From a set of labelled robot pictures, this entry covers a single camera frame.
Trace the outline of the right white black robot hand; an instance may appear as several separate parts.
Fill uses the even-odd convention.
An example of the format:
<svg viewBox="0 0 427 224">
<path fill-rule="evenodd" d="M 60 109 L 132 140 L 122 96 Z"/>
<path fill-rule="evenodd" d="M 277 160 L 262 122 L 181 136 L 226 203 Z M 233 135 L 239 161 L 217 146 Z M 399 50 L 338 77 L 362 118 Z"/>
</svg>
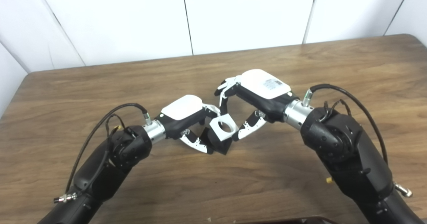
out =
<svg viewBox="0 0 427 224">
<path fill-rule="evenodd" d="M 214 95 L 220 98 L 219 108 L 223 116 L 228 113 L 227 102 L 232 96 L 237 96 L 256 108 L 233 134 L 233 141 L 247 137 L 267 122 L 284 123 L 287 119 L 286 108 L 299 99 L 288 84 L 261 69 L 248 70 L 241 75 L 226 78 L 216 88 Z"/>
</svg>

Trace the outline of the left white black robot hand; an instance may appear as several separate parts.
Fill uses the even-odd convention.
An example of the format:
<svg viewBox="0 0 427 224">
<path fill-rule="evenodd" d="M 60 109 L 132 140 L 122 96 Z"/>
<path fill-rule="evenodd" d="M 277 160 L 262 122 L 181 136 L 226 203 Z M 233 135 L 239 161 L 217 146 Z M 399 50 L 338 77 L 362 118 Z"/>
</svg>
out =
<svg viewBox="0 0 427 224">
<path fill-rule="evenodd" d="M 155 120 L 163 127 L 165 139 L 181 140 L 187 146 L 205 154 L 212 154 L 213 149 L 190 130 L 195 124 L 203 125 L 206 118 L 220 116 L 215 105 L 204 104 L 195 95 L 185 95 L 162 108 Z"/>
</svg>

